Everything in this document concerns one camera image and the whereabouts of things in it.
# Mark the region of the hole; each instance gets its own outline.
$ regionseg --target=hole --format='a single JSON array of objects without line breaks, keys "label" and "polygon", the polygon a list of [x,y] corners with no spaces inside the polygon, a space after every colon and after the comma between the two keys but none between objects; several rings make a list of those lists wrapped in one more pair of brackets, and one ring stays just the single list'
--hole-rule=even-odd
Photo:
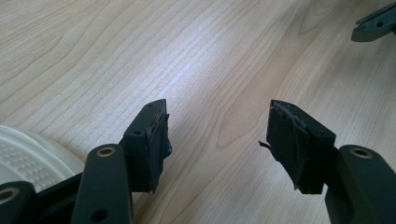
[{"label": "hole", "polygon": [[96,155],[98,157],[108,157],[108,156],[113,155],[115,152],[116,152],[116,149],[114,147],[104,147],[104,148],[99,149],[96,152]]},{"label": "hole", "polygon": [[92,222],[101,222],[105,220],[108,216],[108,212],[106,209],[99,209],[96,212],[92,213],[91,221]]},{"label": "hole", "polygon": [[105,148],[105,149],[103,149],[100,153],[102,154],[102,155],[107,155],[107,154],[110,154],[111,153],[111,149],[110,148]]},{"label": "hole", "polygon": [[384,22],[382,22],[382,21],[378,21],[376,23],[376,27],[382,27],[383,25],[384,25]]},{"label": "hole", "polygon": [[11,195],[12,195],[12,191],[11,190],[7,190],[7,191],[4,191],[4,192],[1,192],[0,193],[0,201],[3,201],[5,199],[11,197]]},{"label": "hole", "polygon": [[0,204],[11,201],[20,192],[17,188],[8,188],[0,191]]},{"label": "hole", "polygon": [[369,151],[363,148],[352,148],[350,149],[350,152],[353,155],[364,159],[371,159],[373,157],[373,155]]}]

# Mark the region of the white plastic object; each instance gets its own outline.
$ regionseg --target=white plastic object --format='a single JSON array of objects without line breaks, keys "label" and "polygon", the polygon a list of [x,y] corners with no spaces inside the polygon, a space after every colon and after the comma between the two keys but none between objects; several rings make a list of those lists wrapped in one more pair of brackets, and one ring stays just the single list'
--hole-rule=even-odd
[{"label": "white plastic object", "polygon": [[83,169],[79,158],[47,137],[0,125],[0,184],[29,181],[39,192]]}]

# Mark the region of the black component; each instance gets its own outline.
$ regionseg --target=black component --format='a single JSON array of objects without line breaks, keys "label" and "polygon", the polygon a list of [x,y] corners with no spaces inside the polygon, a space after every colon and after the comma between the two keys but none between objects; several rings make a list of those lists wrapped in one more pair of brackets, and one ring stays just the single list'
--hole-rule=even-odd
[{"label": "black component", "polygon": [[33,184],[25,181],[0,186],[0,223],[29,223],[38,212]]},{"label": "black component", "polygon": [[303,194],[320,194],[325,163],[333,152],[335,134],[299,107],[273,100],[267,142],[294,187]]},{"label": "black component", "polygon": [[120,145],[125,148],[133,192],[155,192],[163,172],[163,159],[172,153],[168,139],[166,101],[145,105],[125,131]]},{"label": "black component", "polygon": [[365,147],[343,146],[335,166],[347,195],[336,197],[352,213],[346,216],[348,222],[339,222],[337,217],[342,217],[339,213],[343,211],[331,212],[338,204],[328,203],[332,195],[326,195],[332,223],[396,223],[396,175],[378,153]]},{"label": "black component", "polygon": [[81,174],[37,193],[41,212],[37,223],[70,223]]},{"label": "black component", "polygon": [[133,223],[131,200],[123,148],[97,147],[88,155],[71,223]]},{"label": "black component", "polygon": [[396,2],[356,21],[351,39],[370,42],[393,32],[396,34]]},{"label": "black component", "polygon": [[332,223],[396,223],[396,174],[376,152],[358,146],[340,150],[335,134],[286,102],[272,101],[267,142],[274,158],[301,193],[329,188]]},{"label": "black component", "polygon": [[119,145],[97,147],[82,174],[39,193],[29,182],[0,185],[0,223],[133,223],[131,191],[154,192],[172,153],[168,118],[165,100],[145,105]]}]

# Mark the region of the wood grain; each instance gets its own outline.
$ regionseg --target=wood grain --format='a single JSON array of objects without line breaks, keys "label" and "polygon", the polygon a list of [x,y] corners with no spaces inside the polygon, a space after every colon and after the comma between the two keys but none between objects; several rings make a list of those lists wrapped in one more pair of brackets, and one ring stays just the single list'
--hole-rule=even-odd
[{"label": "wood grain", "polygon": [[396,42],[350,41],[392,1],[1,1],[0,123],[83,160],[167,99],[173,155],[138,223],[330,223],[265,139],[271,99],[396,169]]}]

